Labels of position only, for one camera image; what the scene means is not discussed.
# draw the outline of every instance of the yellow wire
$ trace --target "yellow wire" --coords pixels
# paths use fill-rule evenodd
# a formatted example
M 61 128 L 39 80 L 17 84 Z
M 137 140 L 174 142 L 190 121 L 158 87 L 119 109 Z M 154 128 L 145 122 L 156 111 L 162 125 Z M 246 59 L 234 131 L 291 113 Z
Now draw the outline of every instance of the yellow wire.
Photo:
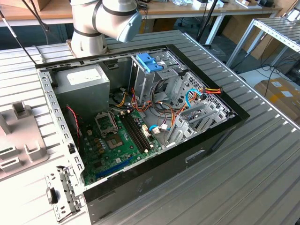
M 118 105 L 116 105 L 117 107 L 121 107 L 122 105 L 124 105 L 124 103 L 125 103 L 125 96 L 126 96 L 126 93 L 124 93 L 123 99 L 122 99 L 121 103 L 118 104 Z

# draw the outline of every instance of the green circuit board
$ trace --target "green circuit board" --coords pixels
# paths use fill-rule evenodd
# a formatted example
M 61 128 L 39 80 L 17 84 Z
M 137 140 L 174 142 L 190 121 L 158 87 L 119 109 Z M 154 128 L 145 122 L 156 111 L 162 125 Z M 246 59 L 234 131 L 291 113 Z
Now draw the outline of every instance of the green circuit board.
M 144 124 L 137 111 L 132 111 L 130 115 L 133 119 L 139 121 L 139 125 Z M 150 136 L 145 138 L 153 147 L 148 152 L 141 153 L 121 122 L 120 116 L 116 115 L 114 119 L 118 131 L 116 134 L 109 133 L 106 137 L 101 136 L 95 120 L 85 123 L 86 125 L 80 128 L 82 138 L 80 139 L 79 153 L 85 166 L 83 171 L 85 185 L 90 185 L 102 177 L 161 150 L 159 142 L 153 136 Z M 101 123 L 101 128 L 111 126 L 107 117 L 103 120 L 99 119 L 98 123 Z

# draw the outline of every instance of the motherboard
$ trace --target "motherboard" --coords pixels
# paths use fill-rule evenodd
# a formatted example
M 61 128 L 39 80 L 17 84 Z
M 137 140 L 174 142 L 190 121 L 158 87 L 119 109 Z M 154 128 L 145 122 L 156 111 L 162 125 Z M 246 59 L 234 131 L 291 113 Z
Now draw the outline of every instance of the motherboard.
M 80 128 L 79 153 L 85 185 L 108 176 L 161 150 L 136 110 L 101 113 Z

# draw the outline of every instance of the ram slot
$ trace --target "ram slot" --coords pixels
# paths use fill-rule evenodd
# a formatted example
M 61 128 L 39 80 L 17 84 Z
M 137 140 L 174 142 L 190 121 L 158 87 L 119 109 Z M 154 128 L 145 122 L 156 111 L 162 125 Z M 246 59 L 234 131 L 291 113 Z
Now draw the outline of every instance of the ram slot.
M 120 120 L 121 120 L 122 124 L 124 125 L 125 129 L 128 131 L 130 137 L 136 144 L 139 152 L 144 153 L 146 149 L 149 150 L 150 145 L 149 145 L 148 141 L 143 136 L 141 131 L 137 128 L 131 115 L 120 116 Z

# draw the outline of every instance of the blue cable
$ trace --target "blue cable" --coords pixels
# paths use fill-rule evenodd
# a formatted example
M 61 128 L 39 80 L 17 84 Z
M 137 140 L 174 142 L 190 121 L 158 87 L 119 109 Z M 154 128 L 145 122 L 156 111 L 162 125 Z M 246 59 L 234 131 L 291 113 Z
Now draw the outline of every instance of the blue cable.
M 190 102 L 189 102 L 189 100 L 188 100 L 188 93 L 189 92 L 196 92 L 199 96 L 201 96 L 202 95 L 202 93 L 200 92 L 200 91 L 198 91 L 198 90 L 196 90 L 196 89 L 191 89 L 191 90 L 188 90 L 187 91 L 187 93 L 186 93 L 186 103 L 187 103 L 187 105 L 188 105 L 188 107 L 189 108 L 191 108 L 192 106 L 191 106 L 191 104 L 190 104 Z
M 153 128 L 156 128 L 156 127 L 158 127 L 158 125 L 156 125 L 156 124 L 152 125 L 152 126 L 149 128 L 149 131 L 151 131 Z

